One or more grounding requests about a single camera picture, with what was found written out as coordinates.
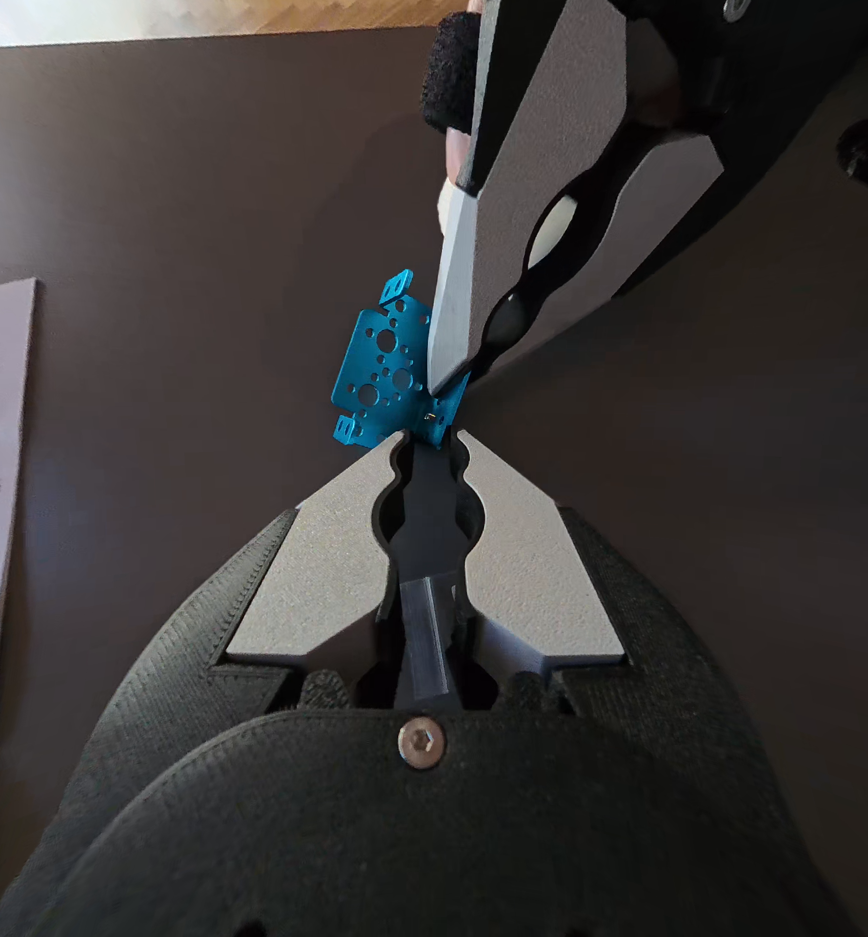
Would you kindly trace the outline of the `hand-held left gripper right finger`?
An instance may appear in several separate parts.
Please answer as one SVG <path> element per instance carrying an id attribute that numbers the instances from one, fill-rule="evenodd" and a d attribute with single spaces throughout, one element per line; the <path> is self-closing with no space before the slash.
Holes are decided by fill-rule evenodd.
<path id="1" fill-rule="evenodd" d="M 464 560 L 473 658 L 485 669 L 610 664 L 624 649 L 557 503 L 466 430 L 463 482 L 484 511 Z"/>

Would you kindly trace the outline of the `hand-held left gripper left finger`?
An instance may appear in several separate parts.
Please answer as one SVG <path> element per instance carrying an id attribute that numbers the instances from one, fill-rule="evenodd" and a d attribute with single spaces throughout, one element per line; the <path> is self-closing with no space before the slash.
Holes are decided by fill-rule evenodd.
<path id="1" fill-rule="evenodd" d="M 229 657 L 380 657 L 392 561 L 379 522 L 400 479 L 394 432 L 301 503 L 227 648 Z"/>

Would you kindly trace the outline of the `blue metal bracket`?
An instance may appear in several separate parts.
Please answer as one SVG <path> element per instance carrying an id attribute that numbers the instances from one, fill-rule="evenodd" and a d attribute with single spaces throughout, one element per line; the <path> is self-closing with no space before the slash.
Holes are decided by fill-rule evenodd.
<path id="1" fill-rule="evenodd" d="M 440 394 L 428 389 L 431 310 L 410 296 L 412 279 L 409 269 L 393 276 L 378 305 L 359 313 L 331 397 L 346 410 L 334 428 L 344 445 L 372 449 L 406 430 L 440 449 L 460 406 L 468 375 Z M 428 412 L 435 424 L 424 422 Z"/>

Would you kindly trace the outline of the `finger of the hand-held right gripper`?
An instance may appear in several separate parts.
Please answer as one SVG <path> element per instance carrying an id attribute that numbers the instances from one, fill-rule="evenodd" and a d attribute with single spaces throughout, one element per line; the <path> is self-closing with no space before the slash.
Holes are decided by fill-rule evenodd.
<path id="1" fill-rule="evenodd" d="M 484 185 L 451 194 L 428 339 L 431 392 L 480 351 L 545 209 L 596 162 L 625 110 L 626 18 L 610 2 L 565 2 Z"/>
<path id="2" fill-rule="evenodd" d="M 487 324 L 472 378 L 608 303 L 723 170 L 708 136 L 627 130 L 545 211 L 523 272 Z"/>

